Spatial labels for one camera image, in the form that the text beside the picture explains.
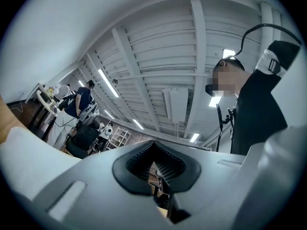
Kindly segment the white ceiling air unit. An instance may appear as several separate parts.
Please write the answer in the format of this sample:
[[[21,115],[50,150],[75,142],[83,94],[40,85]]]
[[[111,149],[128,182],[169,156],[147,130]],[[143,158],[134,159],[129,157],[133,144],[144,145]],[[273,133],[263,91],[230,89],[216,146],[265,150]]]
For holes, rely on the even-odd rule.
[[[165,88],[162,98],[166,117],[173,124],[184,122],[188,106],[188,88]]]

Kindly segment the person's torso in black shirt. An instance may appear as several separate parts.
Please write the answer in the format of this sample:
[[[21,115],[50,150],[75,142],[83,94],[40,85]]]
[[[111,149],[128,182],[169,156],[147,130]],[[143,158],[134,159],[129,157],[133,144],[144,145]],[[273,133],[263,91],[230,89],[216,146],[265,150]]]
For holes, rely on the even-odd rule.
[[[287,128],[272,90],[295,60],[300,46],[274,41],[264,50],[236,103],[231,153],[247,155],[250,147]]]

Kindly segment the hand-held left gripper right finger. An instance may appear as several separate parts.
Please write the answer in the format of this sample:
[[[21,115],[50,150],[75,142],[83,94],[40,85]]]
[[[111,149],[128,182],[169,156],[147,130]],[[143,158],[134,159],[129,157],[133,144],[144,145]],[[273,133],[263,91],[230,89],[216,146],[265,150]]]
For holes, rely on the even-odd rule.
[[[249,156],[202,151],[155,141],[185,170],[171,181],[168,217],[156,230],[234,230],[249,188]]]

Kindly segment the white wooden rack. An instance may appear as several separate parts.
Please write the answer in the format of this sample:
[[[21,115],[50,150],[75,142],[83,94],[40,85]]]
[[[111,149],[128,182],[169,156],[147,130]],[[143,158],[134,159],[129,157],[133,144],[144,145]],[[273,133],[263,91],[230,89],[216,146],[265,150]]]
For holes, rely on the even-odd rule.
[[[128,132],[128,130],[124,130],[120,127],[117,127],[115,133],[112,135],[111,139],[106,144],[106,149],[112,150],[125,146],[130,136],[131,134]]]

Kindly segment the white table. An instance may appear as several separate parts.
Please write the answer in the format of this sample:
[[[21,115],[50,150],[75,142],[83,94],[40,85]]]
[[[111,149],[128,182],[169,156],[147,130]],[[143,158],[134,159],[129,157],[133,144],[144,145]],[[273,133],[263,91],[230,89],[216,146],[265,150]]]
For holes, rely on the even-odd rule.
[[[59,104],[53,99],[52,89],[46,90],[41,83],[38,83],[27,96],[24,103],[28,103],[29,100],[33,98],[39,100],[41,104],[40,108],[33,116],[33,121],[36,121],[42,110],[47,111],[52,118],[56,118],[60,113]]]

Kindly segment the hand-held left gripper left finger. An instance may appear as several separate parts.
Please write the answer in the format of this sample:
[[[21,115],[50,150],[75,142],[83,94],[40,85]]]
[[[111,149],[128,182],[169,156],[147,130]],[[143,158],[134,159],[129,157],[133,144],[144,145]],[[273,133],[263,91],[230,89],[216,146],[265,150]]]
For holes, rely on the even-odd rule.
[[[91,155],[47,184],[34,205],[56,230],[171,230],[147,179],[129,171],[151,141]]]

